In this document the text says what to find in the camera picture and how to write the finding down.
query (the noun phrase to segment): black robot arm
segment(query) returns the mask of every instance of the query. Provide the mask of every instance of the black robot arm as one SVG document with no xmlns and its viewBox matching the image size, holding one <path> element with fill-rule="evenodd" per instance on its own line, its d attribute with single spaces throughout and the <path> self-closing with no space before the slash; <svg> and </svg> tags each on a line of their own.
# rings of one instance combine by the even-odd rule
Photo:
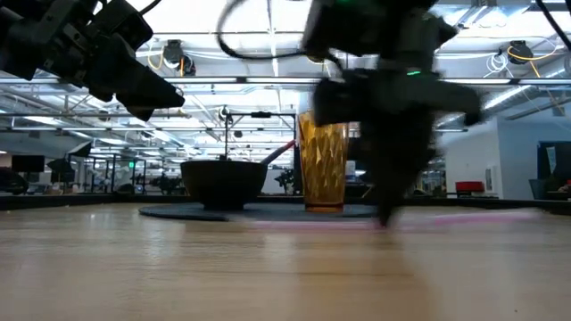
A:
<svg viewBox="0 0 571 321">
<path fill-rule="evenodd" d="M 97 2 L 103 8 L 93 15 Z M 135 51 L 152 36 L 126 0 L 0 0 L 0 70 L 27 80 L 47 71 L 102 101 L 115 95 L 142 120 L 185 102 L 137 62 Z"/>
</svg>

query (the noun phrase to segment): amber glass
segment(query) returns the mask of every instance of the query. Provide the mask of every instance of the amber glass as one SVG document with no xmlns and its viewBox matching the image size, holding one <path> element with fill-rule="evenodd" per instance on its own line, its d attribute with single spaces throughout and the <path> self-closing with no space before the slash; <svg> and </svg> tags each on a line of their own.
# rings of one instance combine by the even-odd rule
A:
<svg viewBox="0 0 571 321">
<path fill-rule="evenodd" d="M 299 115 L 299 127 L 305 209 L 342 211 L 349 126 L 335 124 L 317 128 L 308 111 Z"/>
</svg>

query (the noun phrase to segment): ceiling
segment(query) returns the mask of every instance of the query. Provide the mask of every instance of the ceiling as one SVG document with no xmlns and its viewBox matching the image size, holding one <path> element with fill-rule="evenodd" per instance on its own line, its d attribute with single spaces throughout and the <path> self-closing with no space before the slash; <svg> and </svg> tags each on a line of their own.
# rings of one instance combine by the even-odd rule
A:
<svg viewBox="0 0 571 321">
<path fill-rule="evenodd" d="M 150 0 L 130 2 L 137 9 L 142 9 Z M 535 78 L 529 63 L 504 63 L 505 49 L 511 40 L 525 40 L 535 57 L 545 56 L 534 62 L 542 77 L 548 77 L 546 75 L 554 68 L 561 69 L 567 51 L 554 36 L 542 13 L 526 1 L 514 0 L 509 2 L 510 5 L 503 5 L 505 2 L 498 1 L 498 7 L 486 9 L 472 7 L 469 1 L 440 1 L 433 9 L 434 13 L 442 15 L 450 24 L 466 21 L 467 17 L 468 22 L 465 23 L 466 29 L 437 52 L 435 69 L 446 78 Z M 571 30 L 571 15 L 556 4 L 550 2 L 553 16 L 563 30 Z M 226 0 L 163 0 L 145 16 L 155 35 L 137 51 L 137 59 L 142 64 L 165 78 L 180 78 L 167 63 L 161 63 L 161 49 L 167 40 L 179 39 L 185 54 L 194 61 L 196 76 L 211 78 L 210 81 L 203 79 L 202 84 L 193 84 L 192 79 L 185 78 L 183 80 L 189 83 L 176 85 L 185 94 L 186 104 L 182 108 L 157 111 L 149 122 L 144 123 L 129 117 L 120 103 L 97 101 L 85 89 L 25 83 L 4 74 L 6 78 L 0 78 L 0 90 L 4 92 L 0 96 L 0 112 L 8 115 L 26 113 L 28 116 L 2 117 L 0 113 L 0 121 L 5 127 L 28 131 L 66 128 L 65 131 L 77 139 L 97 138 L 95 154 L 100 156 L 121 152 L 150 161 L 182 161 L 189 158 L 215 159 L 224 152 L 224 122 L 219 117 L 223 107 L 232 113 L 271 111 L 295 114 L 306 110 L 311 82 L 302 83 L 299 78 L 332 75 L 335 67 L 316 64 L 305 57 L 265 62 L 244 62 L 227 57 L 218 48 L 214 36 L 225 5 Z M 309 8 L 309 0 L 249 0 L 229 18 L 223 30 L 224 38 L 231 47 L 249 54 L 293 51 L 300 43 Z M 471 21 L 475 14 L 468 15 L 467 12 L 485 14 L 481 19 Z M 502 57 L 496 57 L 499 49 L 502 49 Z M 349 68 L 373 68 L 376 63 L 375 57 L 337 55 Z M 38 74 L 39 78 L 48 76 Z M 263 84 L 220 84 L 223 78 L 239 76 L 271 79 L 262 81 Z M 286 81 L 286 78 L 298 79 Z M 486 99 L 491 100 L 514 87 L 478 88 Z M 558 97 L 566 91 L 566 86 L 558 87 Z M 549 102 L 549 99 L 545 101 L 545 93 L 543 89 L 538 95 L 530 95 L 529 100 L 513 102 L 509 108 L 502 108 L 494 115 L 508 117 L 534 104 L 544 105 Z M 101 117 L 100 113 L 110 115 Z M 514 121 L 567 121 L 567 116 L 551 115 L 552 110 L 546 109 Z M 232 129 L 240 130 L 242 135 L 234 135 L 234 131 L 228 135 L 232 159 L 260 161 L 280 145 L 294 139 L 295 124 L 291 116 L 269 119 L 234 116 L 233 119 Z M 445 128 L 457 126 L 453 121 L 445 125 Z M 292 159 L 293 153 L 286 152 L 274 164 L 287 166 Z"/>
</svg>

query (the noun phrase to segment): table surface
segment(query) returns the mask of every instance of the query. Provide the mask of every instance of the table surface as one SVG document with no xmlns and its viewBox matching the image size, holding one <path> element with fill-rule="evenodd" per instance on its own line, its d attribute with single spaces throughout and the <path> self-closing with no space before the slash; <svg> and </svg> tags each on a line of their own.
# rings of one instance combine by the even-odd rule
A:
<svg viewBox="0 0 571 321">
<path fill-rule="evenodd" d="M 0 212 L 0 320 L 542 320 L 571 315 L 571 218 L 265 231 L 143 204 Z M 409 208 L 407 220 L 467 209 Z"/>
</svg>

